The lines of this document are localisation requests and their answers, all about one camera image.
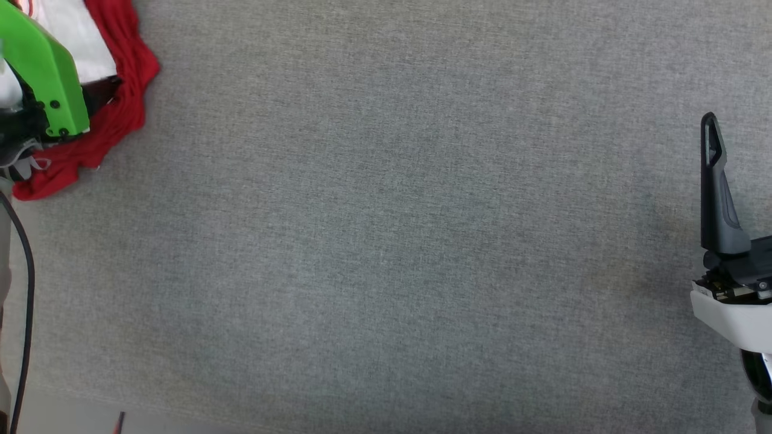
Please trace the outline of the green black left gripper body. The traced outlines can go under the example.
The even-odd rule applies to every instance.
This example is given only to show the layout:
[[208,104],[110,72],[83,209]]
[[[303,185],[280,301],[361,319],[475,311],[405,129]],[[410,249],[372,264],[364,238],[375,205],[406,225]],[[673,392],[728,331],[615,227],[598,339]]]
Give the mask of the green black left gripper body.
[[28,180],[33,151],[88,132],[89,111],[72,56],[10,0],[0,0],[0,55],[21,90],[0,102],[0,177]]

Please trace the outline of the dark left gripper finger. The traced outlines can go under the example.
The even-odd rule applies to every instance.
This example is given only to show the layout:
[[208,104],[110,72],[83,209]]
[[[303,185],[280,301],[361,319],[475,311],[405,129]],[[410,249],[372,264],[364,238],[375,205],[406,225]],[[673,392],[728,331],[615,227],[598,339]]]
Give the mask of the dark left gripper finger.
[[119,77],[105,77],[101,80],[83,83],[81,90],[88,115],[95,115],[107,104],[110,104],[121,85]]

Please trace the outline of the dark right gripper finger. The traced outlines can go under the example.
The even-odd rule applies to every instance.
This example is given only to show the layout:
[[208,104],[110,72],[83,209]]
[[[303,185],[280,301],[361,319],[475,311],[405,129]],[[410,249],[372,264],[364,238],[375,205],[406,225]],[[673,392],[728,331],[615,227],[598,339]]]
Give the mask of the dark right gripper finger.
[[700,128],[701,245],[716,254],[745,254],[751,239],[739,222],[726,178],[726,148],[717,116],[706,113]]

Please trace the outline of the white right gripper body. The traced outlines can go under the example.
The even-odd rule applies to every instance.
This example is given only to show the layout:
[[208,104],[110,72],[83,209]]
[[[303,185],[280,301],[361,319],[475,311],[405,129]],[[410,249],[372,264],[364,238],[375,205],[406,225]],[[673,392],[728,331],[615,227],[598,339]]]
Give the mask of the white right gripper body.
[[737,348],[772,353],[772,236],[737,256],[706,252],[703,264],[692,284],[694,315]]

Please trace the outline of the red and white shirt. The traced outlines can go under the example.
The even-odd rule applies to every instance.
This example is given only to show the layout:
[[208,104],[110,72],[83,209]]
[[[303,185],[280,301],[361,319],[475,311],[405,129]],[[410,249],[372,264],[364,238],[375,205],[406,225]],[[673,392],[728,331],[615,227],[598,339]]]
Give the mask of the red and white shirt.
[[132,0],[98,0],[96,14],[121,78],[118,95],[94,116],[95,126],[83,137],[33,152],[36,160],[46,160],[49,167],[34,169],[30,179],[14,184],[17,200],[41,200],[74,184],[81,169],[98,168],[114,146],[144,126],[145,92],[160,64],[141,37]]

